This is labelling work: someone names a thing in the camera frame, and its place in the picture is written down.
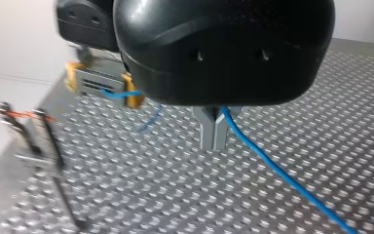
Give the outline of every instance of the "metal worktable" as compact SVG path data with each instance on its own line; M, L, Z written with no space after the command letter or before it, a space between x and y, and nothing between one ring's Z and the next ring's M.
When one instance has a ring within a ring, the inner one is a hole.
M59 81L42 106L56 118L63 187L82 233L342 233L230 134L202 151L189 108L116 109ZM314 86L287 104L246 107L243 131L361 233L374 233L374 45L334 40ZM70 233L43 173L11 146L0 158L0 233Z

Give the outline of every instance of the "black plastic cover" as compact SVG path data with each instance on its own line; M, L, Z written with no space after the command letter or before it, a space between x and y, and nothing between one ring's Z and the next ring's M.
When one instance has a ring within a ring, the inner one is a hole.
M118 52L114 0L57 0L59 34L67 41Z
M116 0L118 43L133 82L177 105L270 105L314 82L333 0Z

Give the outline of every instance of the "screw hole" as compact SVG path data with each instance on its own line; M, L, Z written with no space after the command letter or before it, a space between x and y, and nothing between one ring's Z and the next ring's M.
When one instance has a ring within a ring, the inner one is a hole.
M73 19L76 19L77 18L77 15L74 13L74 12L68 12L68 15L73 18Z
M99 18L98 17L91 17L91 21L95 24L99 24Z
M271 53L263 49L263 50L256 52L255 56L256 56L256 59L258 60L268 61L270 60Z
M205 59L203 53L199 50L192 51L190 56L195 61L203 61Z

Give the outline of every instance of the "yellow bracket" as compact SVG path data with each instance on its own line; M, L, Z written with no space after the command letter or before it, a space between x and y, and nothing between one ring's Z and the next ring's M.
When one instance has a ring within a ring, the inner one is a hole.
M131 74L128 72L123 73L121 77L126 81L126 90L127 91L135 91L136 87L132 83ZM126 106L130 108L139 108L142 105L142 102L144 101L144 96L132 96L132 97L126 97Z
M77 77L75 75L75 70L84 68L86 67L85 64L81 62L74 62L70 61L66 63L66 79L64 80L65 82L65 87L72 93L75 93L77 90Z

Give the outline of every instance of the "blue cable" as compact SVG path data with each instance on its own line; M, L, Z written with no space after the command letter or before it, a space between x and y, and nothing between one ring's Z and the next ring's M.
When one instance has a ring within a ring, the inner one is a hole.
M287 183L291 184L294 188L296 188L296 190L298 190L303 196L309 199L309 201L311 201L321 212L327 215L330 219L333 219L347 233L356 233L356 231L350 226L348 226L348 224L346 224L346 222L343 219L341 219L337 214L328 209L318 198L316 198L312 193L310 193L303 185L294 180L282 168L280 168L275 162L273 162L273 160L270 159L269 156L267 156L263 149L261 149L247 136L245 136L245 134L239 129L239 127L233 120L228 107L222 106L222 111L235 135L240 140L242 140L248 147L250 147L256 154L258 154L270 168L272 168L277 174L279 174L279 176L281 176Z
M107 92L105 89L101 89L101 92L108 98L126 98L126 97L131 97L131 96L139 96L141 94L140 91L130 91L130 92L122 92L118 94L111 94ZM141 126L137 131L139 133L142 133L148 129L149 126L153 125L156 123L156 121L160 117L160 113L163 110L163 106L159 104L157 111L153 114L153 116L145 123L143 126Z
M162 112L162 110L163 110L163 106L161 104L159 104L156 112L153 114L153 116L150 118L150 120L148 120L147 123L145 123L143 126L141 126L137 131L139 133L142 133L142 132L146 131L149 126L154 125L156 123L156 121L159 119L160 113Z
M101 89L101 92L105 96L107 96L108 98L126 98L126 97L141 95L140 91L129 91L129 92L122 92L122 93L118 93L118 94L111 94L111 93L107 92L105 89Z

